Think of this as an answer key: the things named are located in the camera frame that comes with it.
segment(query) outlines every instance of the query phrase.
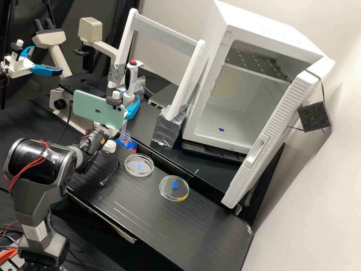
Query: red cable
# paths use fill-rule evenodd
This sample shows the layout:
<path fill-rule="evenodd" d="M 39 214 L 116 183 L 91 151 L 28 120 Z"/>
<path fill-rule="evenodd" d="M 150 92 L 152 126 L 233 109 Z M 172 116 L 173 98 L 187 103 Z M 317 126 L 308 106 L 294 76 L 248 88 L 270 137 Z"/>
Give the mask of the red cable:
<path fill-rule="evenodd" d="M 39 140 L 42 144 L 45 145 L 45 148 L 47 149 L 49 147 L 49 144 L 47 142 L 45 142 L 44 140 L 40 139 Z M 9 187 L 9 194 L 11 195 L 11 189 L 14 186 L 14 184 L 16 183 L 16 181 L 18 180 L 18 178 L 21 176 L 21 174 L 23 174 L 27 169 L 40 165 L 42 162 L 45 161 L 45 158 L 43 157 L 38 157 L 36 158 L 34 161 L 30 162 L 29 164 L 27 164 L 22 170 L 20 170 L 20 172 L 14 176 L 14 178 L 12 179 L 11 183 L 10 183 L 10 187 Z"/>
<path fill-rule="evenodd" d="M 75 142 L 75 144 L 78 143 L 79 141 L 81 141 L 82 139 L 87 138 L 87 137 L 89 137 L 89 135 L 85 135 L 85 136 L 79 138 L 79 139 Z"/>
<path fill-rule="evenodd" d="M 17 220 L 15 220 L 14 222 L 10 223 L 10 224 L 5 224 L 4 226 L 6 226 L 6 228 L 10 228 L 10 226 L 14 225 L 15 223 L 18 223 Z"/>

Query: black tabletop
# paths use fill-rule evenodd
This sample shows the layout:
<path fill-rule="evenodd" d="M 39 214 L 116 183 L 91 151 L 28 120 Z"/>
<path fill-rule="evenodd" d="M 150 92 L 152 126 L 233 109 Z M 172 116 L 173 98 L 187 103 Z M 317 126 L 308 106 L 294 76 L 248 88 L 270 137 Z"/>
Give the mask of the black tabletop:
<path fill-rule="evenodd" d="M 0 163 L 3 163 L 7 150 L 16 139 L 54 140 L 63 129 L 64 122 L 35 103 L 27 102 L 1 111 L 0 127 L 3 131 L 0 135 L 3 142 Z M 60 144 L 71 144 L 80 135 L 69 127 Z M 143 251 L 147 251 L 145 257 L 154 251 L 159 252 L 155 255 L 163 255 L 161 264 L 171 266 L 168 269 L 176 270 L 179 266 L 183 270 L 239 270 L 252 238 L 249 227 L 192 189 L 185 201 L 168 201 L 160 195 L 158 188 L 159 181 L 166 173 L 155 167 L 149 177 L 139 179 L 129 176 L 123 166 L 129 154 L 127 150 L 117 147 L 115 155 L 122 166 L 104 189 L 96 186 L 100 177 L 99 169 L 95 166 L 85 176 L 74 176 L 69 185 L 70 193 L 133 234 L 138 239 L 135 247 L 143 247 Z M 0 183 L 7 189 L 8 184 L 3 179 Z M 95 232 L 93 238 L 101 236 Z M 136 253 L 138 250 L 135 247 L 130 246 L 127 250 Z M 123 254 L 122 245 L 113 248 L 117 250 L 113 255 Z M 135 261 L 142 261 L 141 256 L 138 255 Z"/>
<path fill-rule="evenodd" d="M 97 158 L 86 175 L 75 174 L 70 193 L 153 247 L 183 270 L 239 271 L 251 241 L 249 226 L 193 189 L 186 200 L 169 201 L 159 191 L 167 174 L 155 167 L 147 177 L 128 174 L 130 151 L 117 146 L 120 168 L 100 190 Z"/>

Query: black cable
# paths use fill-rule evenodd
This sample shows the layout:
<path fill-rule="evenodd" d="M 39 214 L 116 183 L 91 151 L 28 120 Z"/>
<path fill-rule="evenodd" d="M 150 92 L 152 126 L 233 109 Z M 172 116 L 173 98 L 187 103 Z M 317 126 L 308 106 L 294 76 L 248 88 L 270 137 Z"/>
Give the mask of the black cable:
<path fill-rule="evenodd" d="M 100 181 L 100 182 L 98 183 L 98 187 L 100 187 L 100 188 L 103 188 L 103 187 L 105 186 L 105 184 L 106 184 L 106 182 L 109 180 L 109 178 L 110 178 L 110 177 L 113 175 L 113 173 L 114 173 L 115 171 L 117 171 L 117 169 L 120 167 L 120 161 L 119 161 L 118 158 L 115 157 L 114 154 L 112 154 L 111 152 L 108 152 L 108 151 L 103 151 L 103 152 L 111 154 L 111 155 L 118 161 L 118 165 L 117 165 L 117 167 L 116 167 L 106 178 L 104 178 L 102 181 Z"/>
<path fill-rule="evenodd" d="M 60 136 L 58 137 L 58 139 L 55 141 L 55 144 L 57 144 L 59 142 L 59 140 L 61 139 L 61 137 L 63 136 L 65 130 L 67 129 L 68 127 L 68 124 L 69 124 L 69 121 L 70 121 L 70 117 L 71 117 L 71 110 L 73 108 L 73 100 L 70 100 L 69 101 L 69 115 L 68 115 L 68 120 L 67 120 L 67 123 L 65 124 L 65 127 L 63 129 L 63 131 L 61 132 Z"/>
<path fill-rule="evenodd" d="M 291 128 L 291 129 L 296 129 L 296 130 L 299 130 L 299 131 L 305 131 L 305 130 L 303 130 L 303 129 L 301 129 L 301 128 L 296 128 L 296 127 L 291 127 L 291 126 L 287 126 L 288 128 Z"/>
<path fill-rule="evenodd" d="M 15 232 L 15 233 L 21 233 L 21 234 L 23 233 L 23 231 L 20 230 L 19 228 L 15 229 L 15 228 L 12 228 L 12 227 L 7 228 L 7 227 L 0 226 L 0 229 L 6 230 L 8 232 Z"/>
<path fill-rule="evenodd" d="M 69 253 L 76 259 L 78 260 L 81 265 L 85 266 L 85 263 L 83 263 L 83 261 L 81 259 L 79 259 L 77 256 L 75 256 L 74 252 L 71 251 L 71 249 L 69 249 Z"/>
<path fill-rule="evenodd" d="M 11 236 L 9 235 L 4 235 L 5 238 L 8 238 L 11 242 L 15 243 L 15 244 L 19 244 L 18 241 L 16 241 L 14 238 L 12 238 Z"/>
<path fill-rule="evenodd" d="M 72 242 L 74 245 L 76 245 L 78 248 L 80 248 L 81 250 L 76 250 L 76 252 L 79 253 L 84 253 L 85 249 L 82 248 L 81 246 L 79 246 L 76 242 L 74 242 L 73 240 L 71 240 L 69 237 L 67 237 L 65 234 L 63 234 L 61 231 L 59 231 L 55 226 L 53 226 L 54 230 L 56 230 L 58 233 L 60 233 L 61 235 L 63 235 L 64 237 L 66 237 L 70 242 Z"/>
<path fill-rule="evenodd" d="M 8 193 L 8 194 L 9 194 L 9 190 L 6 190 L 5 188 L 0 187 L 0 191 L 5 192 L 5 193 Z"/>

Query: wire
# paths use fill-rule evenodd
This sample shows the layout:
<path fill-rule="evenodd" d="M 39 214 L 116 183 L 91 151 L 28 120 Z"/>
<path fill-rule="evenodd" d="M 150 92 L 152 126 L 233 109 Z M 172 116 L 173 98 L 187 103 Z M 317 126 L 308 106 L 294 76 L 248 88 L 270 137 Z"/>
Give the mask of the wire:
<path fill-rule="evenodd" d="M 3 239 L 6 235 L 6 230 L 3 230 L 3 231 L 4 231 L 4 234 L 0 237 L 0 240 Z"/>
<path fill-rule="evenodd" d="M 85 249 L 82 248 L 81 246 L 79 246 L 76 242 L 74 242 L 73 240 L 71 240 L 69 237 L 67 237 L 65 234 L 63 234 L 61 231 L 59 231 L 57 229 L 57 227 L 53 226 L 54 230 L 56 230 L 58 233 L 60 233 L 61 235 L 65 236 L 70 242 L 72 242 L 74 245 L 76 245 L 78 248 L 80 248 L 81 250 L 78 251 L 76 250 L 76 252 L 79 252 L 79 253 L 84 253 L 85 252 Z"/>
<path fill-rule="evenodd" d="M 11 242 L 13 242 L 13 243 L 15 243 L 15 244 L 19 244 L 18 243 L 18 241 L 16 241 L 14 238 L 12 238 L 11 236 L 9 236 L 9 235 L 4 235 L 5 236 L 5 238 L 8 238 Z"/>
<path fill-rule="evenodd" d="M 321 82 L 321 89 L 322 89 L 322 97 L 323 97 L 323 102 L 325 102 L 325 90 L 323 88 L 323 83 L 322 83 L 322 80 L 321 80 L 321 77 L 319 77 L 318 75 L 314 74 L 313 72 L 310 72 L 309 70 L 305 70 L 306 72 L 308 72 L 309 74 L 313 75 L 314 77 L 316 77 L 318 80 L 320 80 Z"/>
<path fill-rule="evenodd" d="M 145 89 L 152 95 L 155 95 L 155 93 L 151 92 L 147 87 L 145 87 Z"/>
<path fill-rule="evenodd" d="M 301 128 L 296 128 L 296 127 L 291 127 L 291 126 L 287 126 L 287 128 L 296 129 L 296 130 L 299 130 L 299 131 L 305 131 L 305 130 L 303 130 Z"/>
<path fill-rule="evenodd" d="M 6 82 L 6 85 L 4 85 L 4 86 L 0 87 L 0 89 L 5 88 L 5 87 L 7 87 L 7 86 L 10 84 L 10 78 L 9 78 L 9 75 L 6 75 L 6 77 L 8 78 L 8 80 L 7 80 L 7 82 Z"/>
<path fill-rule="evenodd" d="M 0 229 L 7 230 L 7 231 L 10 231 L 10 232 L 15 232 L 15 233 L 23 233 L 23 231 L 20 228 L 12 228 L 12 227 L 0 226 Z"/>
<path fill-rule="evenodd" d="M 64 127 L 63 131 L 61 132 L 60 136 L 59 136 L 58 139 L 55 141 L 55 144 L 57 144 L 57 143 L 59 142 L 59 140 L 61 139 L 61 137 L 63 136 L 65 130 L 66 130 L 67 127 L 68 127 L 68 124 L 69 124 L 69 121 L 70 121 L 70 117 L 71 117 L 72 107 L 73 107 L 73 100 L 69 100 L 69 115 L 68 115 L 68 120 L 67 120 L 67 123 L 65 124 L 65 127 Z"/>
<path fill-rule="evenodd" d="M 45 148 L 48 148 L 48 143 L 46 143 L 44 140 L 40 139 L 40 142 L 43 143 L 45 145 Z M 11 189 L 14 186 L 14 184 L 16 183 L 16 181 L 18 180 L 18 178 L 21 176 L 21 174 L 23 174 L 27 169 L 40 165 L 41 163 L 43 163 L 45 161 L 45 158 L 43 157 L 38 157 L 37 159 L 35 159 L 34 161 L 30 162 L 28 165 L 26 165 L 22 170 L 20 170 L 20 172 L 15 175 L 15 177 L 12 179 L 10 186 L 9 186 L 9 194 L 11 195 Z"/>
<path fill-rule="evenodd" d="M 16 249 L 18 249 L 18 247 L 16 247 L 16 246 L 0 246 L 0 248 L 3 248 L 3 249 L 16 248 Z"/>
<path fill-rule="evenodd" d="M 76 259 L 78 260 L 81 265 L 85 266 L 85 264 L 83 263 L 83 261 L 81 259 L 79 259 L 77 256 L 75 256 L 74 252 L 71 251 L 71 249 L 69 249 L 69 253 Z"/>
<path fill-rule="evenodd" d="M 5 57 L 8 56 L 8 55 L 10 55 L 10 54 L 5 54 L 5 55 L 3 56 L 3 68 L 4 68 L 4 71 L 5 71 L 5 72 L 6 72 Z M 9 74 L 8 74 L 8 73 L 6 74 L 6 77 L 8 78 L 8 79 L 7 79 L 7 82 L 6 82 L 6 85 L 0 87 L 0 89 L 5 88 L 5 87 L 7 87 L 7 86 L 10 84 L 10 78 L 9 78 Z"/>
<path fill-rule="evenodd" d="M 5 188 L 2 188 L 2 187 L 0 187 L 0 191 L 5 192 L 5 193 L 9 193 L 8 190 L 6 190 Z"/>
<path fill-rule="evenodd" d="M 113 173 L 114 173 L 115 171 L 117 171 L 117 169 L 120 167 L 120 161 L 119 161 L 118 158 L 115 157 L 114 154 L 112 154 L 111 152 L 108 152 L 108 151 L 103 151 L 103 152 L 111 154 L 111 155 L 118 161 L 118 165 L 117 165 L 117 167 L 116 167 L 106 178 L 104 178 L 102 181 L 100 181 L 100 182 L 98 183 L 98 187 L 100 187 L 100 188 L 103 188 L 103 187 L 104 187 L 105 183 L 109 180 L 109 178 L 113 175 Z"/>

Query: petri dish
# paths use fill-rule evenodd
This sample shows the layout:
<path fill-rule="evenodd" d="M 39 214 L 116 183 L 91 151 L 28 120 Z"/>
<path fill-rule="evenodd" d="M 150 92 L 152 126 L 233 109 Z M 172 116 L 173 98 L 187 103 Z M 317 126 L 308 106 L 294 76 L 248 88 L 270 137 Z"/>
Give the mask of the petri dish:
<path fill-rule="evenodd" d="M 181 177 L 165 176 L 159 183 L 161 194 L 171 201 L 183 201 L 188 197 L 189 186 Z"/>
<path fill-rule="evenodd" d="M 125 161 L 124 166 L 127 172 L 136 177 L 145 177 L 154 170 L 153 160 L 144 154 L 131 154 Z"/>

